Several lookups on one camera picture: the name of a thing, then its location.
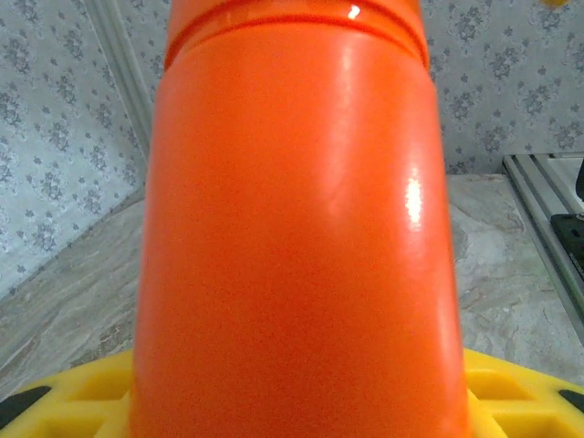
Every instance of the orange plastic bottle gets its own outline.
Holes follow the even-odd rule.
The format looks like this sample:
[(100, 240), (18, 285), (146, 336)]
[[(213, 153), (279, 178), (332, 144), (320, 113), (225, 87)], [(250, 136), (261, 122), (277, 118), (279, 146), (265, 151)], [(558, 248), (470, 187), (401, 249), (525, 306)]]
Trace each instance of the orange plastic bottle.
[(412, 0), (173, 0), (133, 438), (468, 438)]

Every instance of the black rubber pad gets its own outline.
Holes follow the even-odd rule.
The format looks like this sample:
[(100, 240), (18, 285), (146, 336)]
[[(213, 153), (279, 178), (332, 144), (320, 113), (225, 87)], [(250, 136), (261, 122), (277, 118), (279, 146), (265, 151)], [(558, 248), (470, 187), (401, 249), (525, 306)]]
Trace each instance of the black rubber pad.
[(579, 392), (571, 390), (562, 390), (559, 392), (559, 395), (564, 397), (568, 402), (572, 403), (572, 405), (576, 409), (579, 409), (580, 412), (584, 413), (584, 394), (580, 394)]
[(49, 391), (51, 391), (50, 386), (38, 386), (0, 401), (0, 431)]

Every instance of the gray marble surface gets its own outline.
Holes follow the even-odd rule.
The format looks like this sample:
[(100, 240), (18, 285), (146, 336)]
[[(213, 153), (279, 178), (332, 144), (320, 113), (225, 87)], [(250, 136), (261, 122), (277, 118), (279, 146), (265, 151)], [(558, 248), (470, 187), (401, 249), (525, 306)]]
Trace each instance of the gray marble surface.
[[(449, 177), (464, 345), (584, 383), (584, 348), (502, 175)], [(140, 194), (0, 301), (0, 399), (131, 347)]]

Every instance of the yellow plastic grid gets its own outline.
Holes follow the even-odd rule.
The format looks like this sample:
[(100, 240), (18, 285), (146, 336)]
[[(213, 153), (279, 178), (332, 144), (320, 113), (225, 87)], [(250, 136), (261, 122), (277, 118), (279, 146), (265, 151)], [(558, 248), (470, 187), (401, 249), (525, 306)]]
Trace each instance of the yellow plastic grid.
[[(467, 350), (464, 353), (474, 438), (581, 438), (584, 414), (560, 390), (584, 389)], [(0, 438), (128, 438), (131, 352), (48, 377), (23, 391), (52, 390)]]

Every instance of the marble floor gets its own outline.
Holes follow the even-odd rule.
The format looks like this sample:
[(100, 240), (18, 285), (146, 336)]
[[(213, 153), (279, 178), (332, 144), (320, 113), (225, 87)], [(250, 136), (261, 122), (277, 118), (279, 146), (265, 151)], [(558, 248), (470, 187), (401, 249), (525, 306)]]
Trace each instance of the marble floor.
[[(584, 348), (503, 175), (450, 176), (464, 344), (584, 384)], [(0, 301), (0, 399), (132, 345), (139, 195)]]

